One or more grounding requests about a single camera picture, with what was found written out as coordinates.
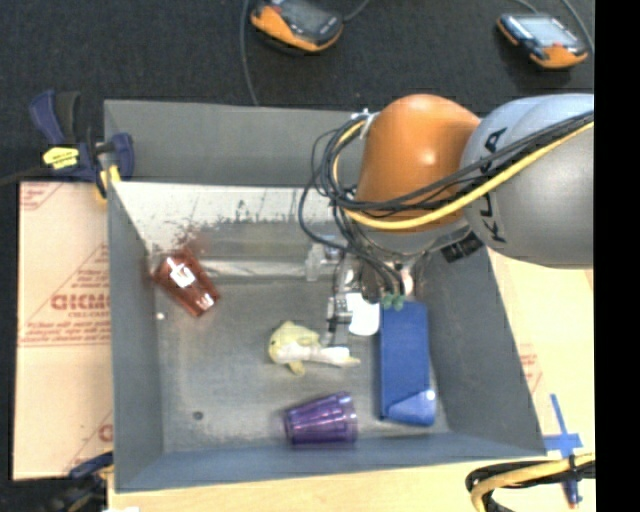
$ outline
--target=yellow toy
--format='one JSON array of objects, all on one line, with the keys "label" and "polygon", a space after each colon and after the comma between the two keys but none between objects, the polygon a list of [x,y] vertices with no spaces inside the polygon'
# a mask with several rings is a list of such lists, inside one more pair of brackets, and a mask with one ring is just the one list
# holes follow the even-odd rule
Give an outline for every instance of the yellow toy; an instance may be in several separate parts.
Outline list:
[{"label": "yellow toy", "polygon": [[286,364],[296,375],[305,374],[302,361],[326,363],[341,368],[360,364],[347,347],[324,347],[320,335],[291,321],[284,322],[269,339],[269,357],[276,364]]}]

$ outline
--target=black carpet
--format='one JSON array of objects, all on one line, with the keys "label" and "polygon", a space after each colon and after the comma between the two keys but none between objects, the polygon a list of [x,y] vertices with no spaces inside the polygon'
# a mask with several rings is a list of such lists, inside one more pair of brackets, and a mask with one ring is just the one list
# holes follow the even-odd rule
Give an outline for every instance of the black carpet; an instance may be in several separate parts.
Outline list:
[{"label": "black carpet", "polygon": [[[318,4],[342,12],[361,0]],[[595,0],[531,0],[595,40]],[[240,0],[44,0],[2,2],[0,16],[0,177],[39,163],[44,142],[27,105],[38,93],[78,90],[84,120],[102,131],[105,98],[251,105],[240,53]],[[515,0],[372,0],[335,47],[292,57],[247,27],[246,55],[262,105],[375,111],[424,92],[484,116],[510,100],[593,92],[595,56],[570,71],[545,72],[495,29]],[[11,483],[15,375],[17,188],[0,188],[0,511],[28,511],[64,481]]]}]

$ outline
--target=electronic device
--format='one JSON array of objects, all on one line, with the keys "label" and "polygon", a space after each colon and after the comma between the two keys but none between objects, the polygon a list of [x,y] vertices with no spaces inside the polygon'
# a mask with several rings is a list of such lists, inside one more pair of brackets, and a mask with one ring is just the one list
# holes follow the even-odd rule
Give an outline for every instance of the electronic device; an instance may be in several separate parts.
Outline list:
[{"label": "electronic device", "polygon": [[258,0],[249,19],[268,42],[302,53],[326,50],[344,27],[342,14],[306,0]]},{"label": "electronic device", "polygon": [[567,69],[587,56],[586,46],[547,14],[503,14],[497,25],[505,37],[544,69]]}]

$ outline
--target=cardboard sheet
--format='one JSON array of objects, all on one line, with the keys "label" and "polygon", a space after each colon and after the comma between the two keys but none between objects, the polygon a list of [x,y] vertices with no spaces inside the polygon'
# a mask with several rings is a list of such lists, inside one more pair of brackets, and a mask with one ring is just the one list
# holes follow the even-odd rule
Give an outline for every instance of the cardboard sheet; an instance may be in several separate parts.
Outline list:
[{"label": "cardboard sheet", "polygon": [[65,475],[113,440],[106,201],[20,190],[13,478]]}]

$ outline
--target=purple plastic cup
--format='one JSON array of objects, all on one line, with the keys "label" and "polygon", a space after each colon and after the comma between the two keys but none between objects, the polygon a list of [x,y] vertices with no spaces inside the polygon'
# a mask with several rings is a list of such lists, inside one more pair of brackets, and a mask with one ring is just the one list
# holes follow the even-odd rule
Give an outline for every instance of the purple plastic cup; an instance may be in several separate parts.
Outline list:
[{"label": "purple plastic cup", "polygon": [[288,409],[284,427],[292,445],[353,443],[358,437],[356,410],[345,391]]}]

